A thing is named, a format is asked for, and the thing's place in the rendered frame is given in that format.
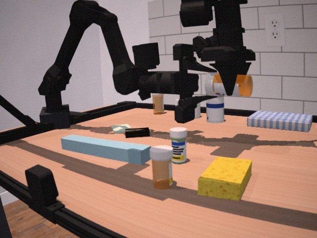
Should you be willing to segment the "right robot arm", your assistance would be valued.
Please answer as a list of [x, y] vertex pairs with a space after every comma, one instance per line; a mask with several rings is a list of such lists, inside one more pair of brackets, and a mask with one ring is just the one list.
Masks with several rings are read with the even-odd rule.
[[[214, 6], [215, 23], [241, 22], [240, 4], [247, 4], [248, 0], [181, 0], [180, 20], [183, 27], [209, 25], [213, 20], [212, 6]], [[201, 58], [200, 52], [206, 47], [218, 47], [217, 33], [204, 39], [201, 36], [193, 38], [192, 51]]]

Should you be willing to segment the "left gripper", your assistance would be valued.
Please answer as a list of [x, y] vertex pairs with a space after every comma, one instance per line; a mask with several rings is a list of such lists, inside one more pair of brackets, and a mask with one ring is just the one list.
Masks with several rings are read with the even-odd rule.
[[154, 76], [153, 84], [157, 93], [180, 95], [178, 106], [174, 106], [174, 119], [177, 123], [194, 120], [198, 103], [217, 98], [217, 96], [209, 95], [188, 97], [188, 70], [217, 72], [217, 70], [198, 63], [192, 48], [190, 44], [175, 44], [173, 60], [179, 61], [179, 71], [158, 71]]

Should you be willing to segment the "translucent orange pill bottle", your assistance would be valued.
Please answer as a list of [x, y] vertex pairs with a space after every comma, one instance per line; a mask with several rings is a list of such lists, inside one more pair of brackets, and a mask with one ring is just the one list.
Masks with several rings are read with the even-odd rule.
[[[227, 95], [221, 77], [215, 74], [213, 78], [213, 92], [217, 95]], [[253, 79], [250, 75], [237, 75], [232, 96], [250, 97], [253, 91]]]

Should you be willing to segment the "grey tiled wall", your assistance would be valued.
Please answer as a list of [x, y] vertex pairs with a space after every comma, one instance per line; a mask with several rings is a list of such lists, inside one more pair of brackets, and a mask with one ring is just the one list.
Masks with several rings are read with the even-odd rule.
[[[159, 61], [151, 71], [179, 71], [175, 44], [213, 36], [209, 25], [183, 27], [181, 0], [148, 2], [149, 40], [158, 42]], [[245, 28], [243, 45], [256, 53], [247, 75], [250, 97], [224, 95], [225, 109], [269, 111], [317, 116], [317, 0], [248, 0], [240, 4]]]

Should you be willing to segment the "orange pill bottle with white cap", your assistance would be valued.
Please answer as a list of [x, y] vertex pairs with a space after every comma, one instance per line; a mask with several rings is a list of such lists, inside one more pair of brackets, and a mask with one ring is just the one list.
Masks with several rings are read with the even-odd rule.
[[164, 94], [152, 93], [153, 96], [153, 113], [154, 115], [164, 114]]

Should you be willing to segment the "grey ribbed bottle cap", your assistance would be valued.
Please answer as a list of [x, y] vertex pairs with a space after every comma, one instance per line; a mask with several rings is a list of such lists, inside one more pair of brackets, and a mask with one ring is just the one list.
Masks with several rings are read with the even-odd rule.
[[213, 92], [213, 87], [212, 87], [212, 83], [213, 83], [213, 78], [215, 74], [219, 74], [218, 72], [209, 72], [207, 73], [206, 77], [205, 77], [205, 92], [207, 95], [209, 96], [218, 96], [217, 94], [215, 94]]

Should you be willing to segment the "white ceramic mug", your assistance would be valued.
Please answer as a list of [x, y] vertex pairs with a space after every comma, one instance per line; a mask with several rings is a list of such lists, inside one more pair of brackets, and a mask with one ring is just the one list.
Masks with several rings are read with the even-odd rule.
[[[178, 100], [179, 99], [176, 99], [175, 100], [175, 106], [178, 106]], [[201, 106], [200, 106], [200, 103], [197, 104], [197, 107], [195, 108], [195, 119], [201, 117]]]

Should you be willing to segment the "white can with blue stripe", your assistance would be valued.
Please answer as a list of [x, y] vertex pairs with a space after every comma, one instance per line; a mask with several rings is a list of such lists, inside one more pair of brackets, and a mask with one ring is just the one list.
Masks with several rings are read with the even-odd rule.
[[206, 100], [206, 106], [207, 122], [224, 122], [224, 95], [218, 95], [217, 98]]

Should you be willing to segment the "yellow sponge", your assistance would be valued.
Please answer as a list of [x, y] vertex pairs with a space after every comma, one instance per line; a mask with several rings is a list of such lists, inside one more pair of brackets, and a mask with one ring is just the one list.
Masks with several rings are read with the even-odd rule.
[[252, 172], [252, 160], [216, 157], [198, 178], [198, 195], [239, 201]]

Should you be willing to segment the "white pill bottle with label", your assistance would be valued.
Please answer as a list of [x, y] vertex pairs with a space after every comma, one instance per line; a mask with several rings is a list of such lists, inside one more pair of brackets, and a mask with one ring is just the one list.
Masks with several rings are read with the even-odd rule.
[[186, 163], [186, 137], [187, 129], [184, 127], [174, 127], [170, 129], [171, 147], [173, 148], [172, 163]]

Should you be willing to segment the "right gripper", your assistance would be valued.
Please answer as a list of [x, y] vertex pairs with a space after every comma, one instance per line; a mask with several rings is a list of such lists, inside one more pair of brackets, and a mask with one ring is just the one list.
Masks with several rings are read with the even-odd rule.
[[256, 55], [243, 46], [241, 22], [217, 23], [213, 33], [217, 33], [219, 47], [203, 48], [201, 62], [215, 61], [209, 64], [219, 72], [227, 96], [232, 96], [237, 75], [247, 75], [252, 63], [246, 61], [256, 60]]

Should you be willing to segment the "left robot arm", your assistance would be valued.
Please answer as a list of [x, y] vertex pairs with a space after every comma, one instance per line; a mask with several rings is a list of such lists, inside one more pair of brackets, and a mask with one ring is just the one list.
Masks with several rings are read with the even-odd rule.
[[[102, 13], [101, 13], [102, 12]], [[104, 13], [104, 14], [103, 14]], [[129, 58], [117, 16], [99, 6], [94, 0], [77, 0], [73, 3], [70, 26], [65, 35], [54, 64], [47, 70], [38, 88], [39, 94], [45, 96], [46, 112], [54, 113], [66, 110], [62, 106], [61, 91], [66, 89], [72, 76], [69, 65], [85, 30], [93, 23], [101, 27], [113, 64], [114, 87], [121, 95], [128, 95], [139, 90], [141, 100], [157, 93], [154, 89], [154, 76], [159, 61], [158, 43], [132, 46], [134, 63]]]

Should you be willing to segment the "amber pill bottle with white cap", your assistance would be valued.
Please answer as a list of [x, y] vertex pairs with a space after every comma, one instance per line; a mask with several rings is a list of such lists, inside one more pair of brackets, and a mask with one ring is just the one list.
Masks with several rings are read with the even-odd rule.
[[172, 158], [173, 148], [171, 146], [159, 145], [150, 148], [154, 188], [164, 190], [173, 186]]

